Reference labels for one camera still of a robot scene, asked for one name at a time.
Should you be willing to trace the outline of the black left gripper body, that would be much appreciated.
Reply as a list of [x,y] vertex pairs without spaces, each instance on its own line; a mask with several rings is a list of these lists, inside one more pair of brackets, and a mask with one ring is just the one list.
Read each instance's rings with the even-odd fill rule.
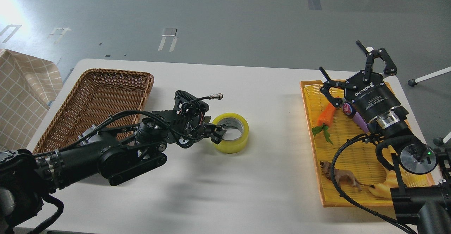
[[179,143],[182,148],[189,148],[204,138],[210,138],[205,113],[209,105],[205,102],[175,102],[173,110],[166,119],[170,125],[166,143]]

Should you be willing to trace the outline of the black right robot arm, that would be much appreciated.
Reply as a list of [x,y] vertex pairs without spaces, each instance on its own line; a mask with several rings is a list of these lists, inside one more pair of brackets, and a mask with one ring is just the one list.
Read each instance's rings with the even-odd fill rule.
[[[321,93],[336,107],[346,100],[369,125],[370,134],[360,134],[343,144],[330,164],[332,183],[345,200],[371,213],[402,231],[413,234],[410,224],[418,234],[449,234],[450,223],[450,150],[432,149],[408,128],[408,111],[384,82],[387,76],[396,75],[397,67],[384,48],[366,48],[356,44],[366,56],[365,68],[344,82],[332,80],[320,67],[325,77]],[[362,206],[343,189],[336,178],[335,163],[340,154],[358,141],[376,144],[377,160],[389,171],[395,171],[397,188],[391,188],[396,219]],[[437,185],[407,187],[401,168],[412,174],[427,174],[438,167],[442,179]]]

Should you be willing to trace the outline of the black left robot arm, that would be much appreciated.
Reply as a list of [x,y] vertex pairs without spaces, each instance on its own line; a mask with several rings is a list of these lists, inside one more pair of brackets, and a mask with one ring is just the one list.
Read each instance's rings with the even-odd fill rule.
[[197,98],[176,91],[173,109],[118,112],[61,149],[39,154],[27,149],[3,150],[1,233],[13,234],[14,227],[38,215],[44,202],[54,205],[56,212],[31,233],[47,229],[63,213],[63,202],[53,193],[96,173],[117,186],[163,166],[169,144],[189,148],[204,138],[219,144],[227,130],[210,123],[205,100],[222,98],[223,94]]

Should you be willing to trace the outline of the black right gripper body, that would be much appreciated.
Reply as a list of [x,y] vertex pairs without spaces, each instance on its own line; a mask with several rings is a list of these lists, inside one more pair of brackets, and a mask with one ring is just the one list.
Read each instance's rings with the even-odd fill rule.
[[364,81],[364,72],[360,71],[346,82],[352,87],[345,89],[344,97],[351,102],[366,123],[401,106],[400,101],[383,81],[381,74],[372,72],[370,78]]

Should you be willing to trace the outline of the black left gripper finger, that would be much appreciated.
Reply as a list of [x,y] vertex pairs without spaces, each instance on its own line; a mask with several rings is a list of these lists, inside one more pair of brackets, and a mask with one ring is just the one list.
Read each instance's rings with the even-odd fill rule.
[[210,138],[214,144],[219,144],[226,134],[226,126],[216,124],[204,124],[203,125],[203,138]]

